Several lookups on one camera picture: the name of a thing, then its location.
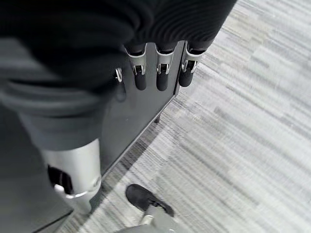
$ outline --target gray leg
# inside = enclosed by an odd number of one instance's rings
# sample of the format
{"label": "gray leg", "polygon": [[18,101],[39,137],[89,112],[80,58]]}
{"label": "gray leg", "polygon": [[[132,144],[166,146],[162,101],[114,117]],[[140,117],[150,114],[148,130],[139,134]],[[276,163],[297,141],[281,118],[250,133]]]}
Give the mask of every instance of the gray leg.
{"label": "gray leg", "polygon": [[117,233],[186,233],[162,207],[150,206],[139,226],[123,229]]}

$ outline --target floor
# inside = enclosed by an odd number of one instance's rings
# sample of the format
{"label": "floor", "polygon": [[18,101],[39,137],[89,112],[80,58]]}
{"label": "floor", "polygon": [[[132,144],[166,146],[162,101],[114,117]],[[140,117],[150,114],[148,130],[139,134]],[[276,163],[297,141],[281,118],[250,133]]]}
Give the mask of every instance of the floor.
{"label": "floor", "polygon": [[130,183],[190,233],[310,233],[310,12],[310,0],[238,1],[193,84],[106,178],[100,207],[61,233],[136,225]]}

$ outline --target black shoe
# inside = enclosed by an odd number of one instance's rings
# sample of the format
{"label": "black shoe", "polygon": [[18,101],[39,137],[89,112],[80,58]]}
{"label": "black shoe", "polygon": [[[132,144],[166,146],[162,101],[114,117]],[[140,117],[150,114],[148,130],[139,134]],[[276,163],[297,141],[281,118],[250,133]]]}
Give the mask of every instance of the black shoe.
{"label": "black shoe", "polygon": [[135,207],[146,211],[150,205],[162,207],[170,216],[174,217],[174,210],[165,202],[161,201],[149,190],[138,184],[131,184],[125,191],[126,198]]}

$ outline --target black fabric covering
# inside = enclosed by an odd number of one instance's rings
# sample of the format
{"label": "black fabric covering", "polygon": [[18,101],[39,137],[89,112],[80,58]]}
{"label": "black fabric covering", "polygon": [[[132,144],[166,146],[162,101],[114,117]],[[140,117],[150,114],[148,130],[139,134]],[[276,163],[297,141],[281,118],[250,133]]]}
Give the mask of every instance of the black fabric covering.
{"label": "black fabric covering", "polygon": [[37,147],[83,146],[100,136],[118,86],[115,68],[133,78],[122,45],[211,41],[235,1],[1,1],[0,38],[19,40],[38,65],[0,63],[0,79],[8,80],[0,100]]}

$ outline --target silver metal forearm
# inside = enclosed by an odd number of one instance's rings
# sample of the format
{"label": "silver metal forearm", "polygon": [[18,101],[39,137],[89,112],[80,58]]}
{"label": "silver metal forearm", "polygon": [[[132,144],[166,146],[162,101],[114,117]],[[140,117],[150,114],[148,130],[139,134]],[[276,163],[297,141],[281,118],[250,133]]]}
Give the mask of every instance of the silver metal forearm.
{"label": "silver metal forearm", "polygon": [[76,211],[92,211],[101,187],[99,140],[73,150],[41,150],[54,190]]}

